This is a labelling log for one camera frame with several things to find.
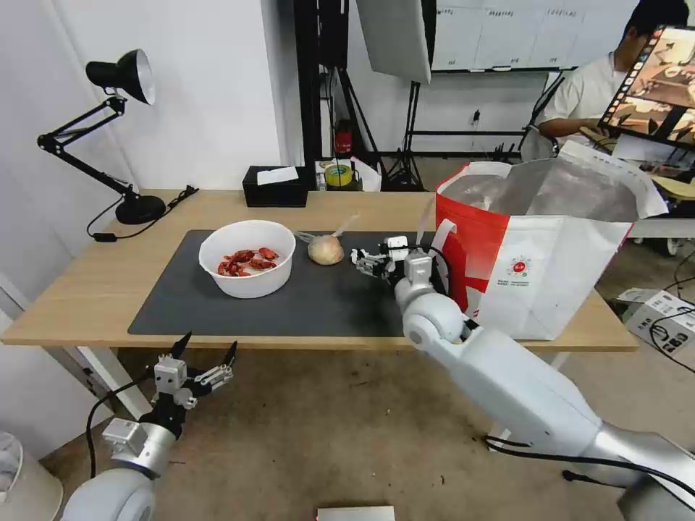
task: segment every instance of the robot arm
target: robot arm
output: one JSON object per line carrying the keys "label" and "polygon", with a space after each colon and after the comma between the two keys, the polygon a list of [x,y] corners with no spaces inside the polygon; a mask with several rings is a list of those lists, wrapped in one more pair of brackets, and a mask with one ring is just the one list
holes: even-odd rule
{"label": "robot arm", "polygon": [[[404,240],[406,246],[398,249]],[[391,237],[379,255],[354,250],[351,258],[362,273],[394,286],[405,337],[446,367],[459,389],[516,441],[534,453],[639,465],[695,488],[690,452],[655,433],[634,433],[604,422],[563,374],[507,335],[479,326],[455,301],[435,292],[432,258],[412,249],[404,237]],[[659,475],[599,465],[582,465],[581,470],[612,486],[630,487],[647,478],[666,496],[680,500],[673,502],[675,510],[693,513],[695,497]]]}
{"label": "robot arm", "polygon": [[102,437],[111,444],[116,468],[84,482],[70,497],[62,521],[151,521],[155,498],[153,480],[169,462],[169,452],[181,437],[186,412],[198,398],[232,379],[236,342],[221,365],[203,372],[181,360],[190,333],[161,355],[154,366],[157,392],[151,412],[138,421],[114,418]]}

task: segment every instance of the lamp arm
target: lamp arm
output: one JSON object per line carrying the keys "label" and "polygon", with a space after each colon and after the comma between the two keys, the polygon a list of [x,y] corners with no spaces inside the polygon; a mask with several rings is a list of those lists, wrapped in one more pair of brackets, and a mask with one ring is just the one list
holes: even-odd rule
{"label": "lamp arm", "polygon": [[[109,107],[111,110],[114,111],[114,113],[89,127],[71,130],[71,128],[74,127],[76,124],[80,123],[81,121],[84,121],[90,116],[93,116],[94,114],[105,109],[106,107]],[[125,99],[121,98],[120,96],[111,96],[110,98],[106,99],[103,103],[101,103],[99,106],[91,109],[88,112],[85,112],[81,116],[78,116],[77,118],[73,119],[71,122],[68,122],[64,124],[62,127],[55,129],[53,132],[40,135],[36,140],[37,144],[41,150],[44,150],[50,154],[53,154],[57,158],[62,159],[69,165],[75,167],[78,170],[83,171],[92,179],[96,179],[103,185],[106,185],[115,192],[118,192],[119,194],[127,198],[129,195],[134,194],[132,190],[132,185],[121,184],[105,172],[93,168],[92,166],[74,157],[72,154],[68,153],[65,150],[65,147],[68,146],[70,143],[73,143],[74,141],[80,139],[82,136],[85,136],[90,132],[97,130],[99,127],[103,127],[110,121],[118,117],[121,117],[124,113]]]}

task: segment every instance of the lamp shade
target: lamp shade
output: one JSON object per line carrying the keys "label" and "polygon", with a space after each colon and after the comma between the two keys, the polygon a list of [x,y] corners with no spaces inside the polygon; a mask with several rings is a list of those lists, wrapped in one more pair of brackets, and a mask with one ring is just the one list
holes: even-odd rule
{"label": "lamp shade", "polygon": [[127,52],[116,63],[89,62],[85,71],[98,87],[120,88],[138,101],[154,104],[152,70],[142,49]]}

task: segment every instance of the red crayfish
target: red crayfish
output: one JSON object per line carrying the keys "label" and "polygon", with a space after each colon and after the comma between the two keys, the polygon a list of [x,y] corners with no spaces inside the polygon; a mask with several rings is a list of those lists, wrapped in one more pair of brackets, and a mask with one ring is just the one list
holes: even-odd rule
{"label": "red crayfish", "polygon": [[234,255],[224,255],[224,260],[217,266],[217,274],[222,276],[251,276],[253,274],[244,270],[245,266],[262,271],[275,268],[277,264],[272,262],[279,255],[270,248],[262,247],[258,251],[239,250]]}

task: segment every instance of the person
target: person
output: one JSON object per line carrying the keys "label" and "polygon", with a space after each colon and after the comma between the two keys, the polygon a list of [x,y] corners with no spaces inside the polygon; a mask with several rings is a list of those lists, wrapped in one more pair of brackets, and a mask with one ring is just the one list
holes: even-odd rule
{"label": "person", "polygon": [[626,73],[637,61],[659,25],[685,26],[689,9],[683,0],[641,0],[625,27],[618,48],[607,56],[579,67],[560,84],[536,125],[545,137],[562,144],[568,136],[588,144],[579,129],[596,129]]}

